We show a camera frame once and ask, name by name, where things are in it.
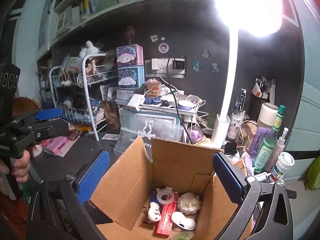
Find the white flower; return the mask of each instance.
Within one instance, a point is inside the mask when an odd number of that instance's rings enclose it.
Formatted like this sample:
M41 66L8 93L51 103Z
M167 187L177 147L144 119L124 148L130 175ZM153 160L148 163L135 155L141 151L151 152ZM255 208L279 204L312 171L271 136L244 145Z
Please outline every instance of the white flower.
M195 214L200 209L200 205L199 196L195 196L191 192L181 195L178 199L178 208L185 215Z

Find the pink package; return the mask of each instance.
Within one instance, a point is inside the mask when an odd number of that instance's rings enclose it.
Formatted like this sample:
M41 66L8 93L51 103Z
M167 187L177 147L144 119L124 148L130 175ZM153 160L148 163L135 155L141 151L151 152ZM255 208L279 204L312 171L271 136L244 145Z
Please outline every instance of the pink package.
M117 48L118 67L143 66L143 48L137 44Z
M61 149L65 147L68 139L63 136L55 137L50 139L44 148L44 151L52 155L57 155L61 152Z

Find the red cloth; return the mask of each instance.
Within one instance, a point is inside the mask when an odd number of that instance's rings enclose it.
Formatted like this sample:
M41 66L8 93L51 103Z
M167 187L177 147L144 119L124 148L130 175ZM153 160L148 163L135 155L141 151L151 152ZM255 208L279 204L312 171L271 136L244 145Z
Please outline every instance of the red cloth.
M20 240L26 239L28 207L23 198L11 200L0 191L0 212Z

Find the red toothpaste box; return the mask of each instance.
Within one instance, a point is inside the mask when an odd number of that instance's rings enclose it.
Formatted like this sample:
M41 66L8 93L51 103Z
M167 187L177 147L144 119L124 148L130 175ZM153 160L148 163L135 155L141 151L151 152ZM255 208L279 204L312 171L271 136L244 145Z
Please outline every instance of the red toothpaste box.
M176 211L179 194L174 192L174 199L168 205L163 205L161 219L158 224L156 233L169 236L172 228L171 215Z

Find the black desk surface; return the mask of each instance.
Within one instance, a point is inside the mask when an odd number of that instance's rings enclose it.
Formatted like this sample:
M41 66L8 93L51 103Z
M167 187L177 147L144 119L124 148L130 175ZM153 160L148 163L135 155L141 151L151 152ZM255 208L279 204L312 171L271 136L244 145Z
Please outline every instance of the black desk surface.
M89 163L99 150L106 150L110 154L110 166L115 163L119 156L113 154L116 141L96 141L93 134L80 137L64 157L41 153L31 160L31 163L40 177L51 180L61 180L68 173L76 174L86 163Z

